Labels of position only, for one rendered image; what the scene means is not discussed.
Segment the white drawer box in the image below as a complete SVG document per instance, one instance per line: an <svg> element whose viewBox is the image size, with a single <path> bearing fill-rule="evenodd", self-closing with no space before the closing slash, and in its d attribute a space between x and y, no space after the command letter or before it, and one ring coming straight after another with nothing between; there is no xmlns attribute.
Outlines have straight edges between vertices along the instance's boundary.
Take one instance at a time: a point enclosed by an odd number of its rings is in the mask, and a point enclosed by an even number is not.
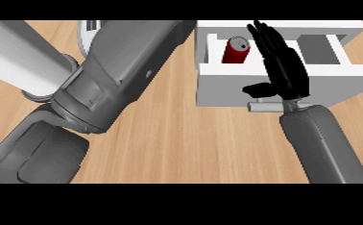
<svg viewBox="0 0 363 225"><path fill-rule="evenodd" d="M349 59L340 42L334 35L300 35L296 39L286 40L305 64L349 64ZM205 61L219 63L222 61L227 41L218 39L215 34L206 35Z"/></svg>

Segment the white round appliance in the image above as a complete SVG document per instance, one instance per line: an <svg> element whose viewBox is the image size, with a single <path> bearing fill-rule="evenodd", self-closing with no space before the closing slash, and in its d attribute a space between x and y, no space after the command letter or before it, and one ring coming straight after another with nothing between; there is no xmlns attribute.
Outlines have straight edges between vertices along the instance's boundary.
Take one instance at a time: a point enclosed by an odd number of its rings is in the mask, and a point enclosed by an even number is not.
<svg viewBox="0 0 363 225"><path fill-rule="evenodd" d="M88 54L92 37L100 29L100 20L79 20L76 40L82 56Z"/></svg>

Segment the white drawer front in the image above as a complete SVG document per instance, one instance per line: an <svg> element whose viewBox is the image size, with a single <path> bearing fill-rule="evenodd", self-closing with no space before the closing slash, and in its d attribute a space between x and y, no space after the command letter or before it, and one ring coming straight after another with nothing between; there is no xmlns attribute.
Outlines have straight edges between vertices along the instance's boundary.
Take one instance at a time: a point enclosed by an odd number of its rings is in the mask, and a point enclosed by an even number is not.
<svg viewBox="0 0 363 225"><path fill-rule="evenodd" d="M305 104L330 107L363 92L363 64L306 64L308 93ZM199 65L197 105L244 107L253 99L241 92L244 86L268 81L264 66L249 64Z"/></svg>

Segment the white cabinet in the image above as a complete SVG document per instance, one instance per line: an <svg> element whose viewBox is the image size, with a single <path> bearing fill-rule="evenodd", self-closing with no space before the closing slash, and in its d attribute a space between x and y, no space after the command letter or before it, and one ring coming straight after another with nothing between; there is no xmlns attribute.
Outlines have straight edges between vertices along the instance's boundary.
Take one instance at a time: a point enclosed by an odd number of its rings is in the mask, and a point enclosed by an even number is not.
<svg viewBox="0 0 363 225"><path fill-rule="evenodd" d="M264 20L272 26L286 40L295 40L299 35L336 35L340 45L355 38L363 32L361 20ZM206 35L215 34L218 38L228 38L233 34L250 37L246 25L250 20L199 20L194 44L196 44L196 67L208 63Z"/></svg>

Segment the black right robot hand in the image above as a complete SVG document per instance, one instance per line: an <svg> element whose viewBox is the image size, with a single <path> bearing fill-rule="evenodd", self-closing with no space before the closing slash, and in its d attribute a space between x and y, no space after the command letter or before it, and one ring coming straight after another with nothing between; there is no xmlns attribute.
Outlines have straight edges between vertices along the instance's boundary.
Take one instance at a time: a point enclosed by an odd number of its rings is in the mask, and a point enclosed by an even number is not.
<svg viewBox="0 0 363 225"><path fill-rule="evenodd" d="M292 100L308 97L308 74L295 49L286 45L280 33L265 23L255 20L246 28L262 55L270 81L243 87L241 91L252 98L278 95L283 100Z"/></svg>

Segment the red can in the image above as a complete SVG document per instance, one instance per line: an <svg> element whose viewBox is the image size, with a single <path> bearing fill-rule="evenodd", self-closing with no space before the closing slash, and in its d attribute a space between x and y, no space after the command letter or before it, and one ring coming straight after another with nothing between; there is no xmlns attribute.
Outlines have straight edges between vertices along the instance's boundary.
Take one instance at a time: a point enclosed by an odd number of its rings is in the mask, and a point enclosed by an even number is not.
<svg viewBox="0 0 363 225"><path fill-rule="evenodd" d="M221 63L243 63L249 49L249 42L244 37L231 37L227 40Z"/></svg>

